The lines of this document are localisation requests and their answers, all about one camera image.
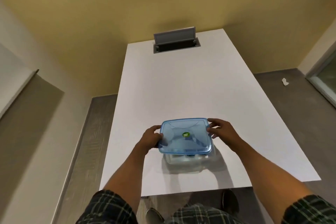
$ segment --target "forearm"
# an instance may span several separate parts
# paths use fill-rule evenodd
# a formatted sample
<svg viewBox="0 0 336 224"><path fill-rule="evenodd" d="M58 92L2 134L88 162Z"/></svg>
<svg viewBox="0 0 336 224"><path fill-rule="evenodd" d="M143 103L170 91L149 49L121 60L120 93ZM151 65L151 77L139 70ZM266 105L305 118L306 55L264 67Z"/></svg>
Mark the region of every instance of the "forearm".
<svg viewBox="0 0 336 224"><path fill-rule="evenodd" d="M137 144L104 187L120 195L135 213L141 197L142 172L146 154L147 151Z"/></svg>
<svg viewBox="0 0 336 224"><path fill-rule="evenodd" d="M247 143L237 154L250 177L253 189L275 224L285 210L312 192L299 180L256 152Z"/></svg>

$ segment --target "glass door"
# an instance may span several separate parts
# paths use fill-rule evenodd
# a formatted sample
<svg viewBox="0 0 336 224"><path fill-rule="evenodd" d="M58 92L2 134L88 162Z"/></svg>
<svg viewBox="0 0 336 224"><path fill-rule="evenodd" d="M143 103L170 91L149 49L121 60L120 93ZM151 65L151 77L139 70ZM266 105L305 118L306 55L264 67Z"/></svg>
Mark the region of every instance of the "glass door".
<svg viewBox="0 0 336 224"><path fill-rule="evenodd" d="M336 50L308 80L336 107Z"/></svg>

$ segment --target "green logo sticker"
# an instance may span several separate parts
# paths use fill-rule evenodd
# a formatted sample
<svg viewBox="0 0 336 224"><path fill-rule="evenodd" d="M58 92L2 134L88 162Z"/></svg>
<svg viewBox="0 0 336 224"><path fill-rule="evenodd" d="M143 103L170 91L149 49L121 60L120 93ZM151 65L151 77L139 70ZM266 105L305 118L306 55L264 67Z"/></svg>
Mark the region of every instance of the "green logo sticker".
<svg viewBox="0 0 336 224"><path fill-rule="evenodd" d="M189 132L184 132L182 135L183 135L184 137L190 137L190 133L189 133Z"/></svg>

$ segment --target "hand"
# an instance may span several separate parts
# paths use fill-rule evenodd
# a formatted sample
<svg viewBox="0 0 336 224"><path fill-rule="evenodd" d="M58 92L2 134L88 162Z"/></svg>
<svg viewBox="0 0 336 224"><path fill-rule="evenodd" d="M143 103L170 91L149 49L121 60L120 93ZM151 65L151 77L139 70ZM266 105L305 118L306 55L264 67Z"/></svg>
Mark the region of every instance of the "hand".
<svg viewBox="0 0 336 224"><path fill-rule="evenodd" d="M237 134L230 122L213 118L209 118L208 121L211 122L211 124L209 128L207 128L207 131L212 135L212 138L219 137L234 152L237 152L246 144Z"/></svg>
<svg viewBox="0 0 336 224"><path fill-rule="evenodd" d="M146 151L146 153L150 149L154 148L158 141L162 139L163 134L154 133L159 128L161 128L161 125L155 125L148 128L138 142L138 144Z"/></svg>

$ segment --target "left hand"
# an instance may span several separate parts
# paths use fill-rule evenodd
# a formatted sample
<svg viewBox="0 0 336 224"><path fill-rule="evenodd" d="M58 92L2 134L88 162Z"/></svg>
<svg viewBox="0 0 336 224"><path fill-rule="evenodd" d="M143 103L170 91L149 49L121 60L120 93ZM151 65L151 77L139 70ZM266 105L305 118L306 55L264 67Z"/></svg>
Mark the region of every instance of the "left hand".
<svg viewBox="0 0 336 224"><path fill-rule="evenodd" d="M161 125L155 125L148 128L145 133L142 135L139 145L148 152L150 149L154 148L158 141L162 139L163 134L154 133L157 129L161 128Z"/></svg>

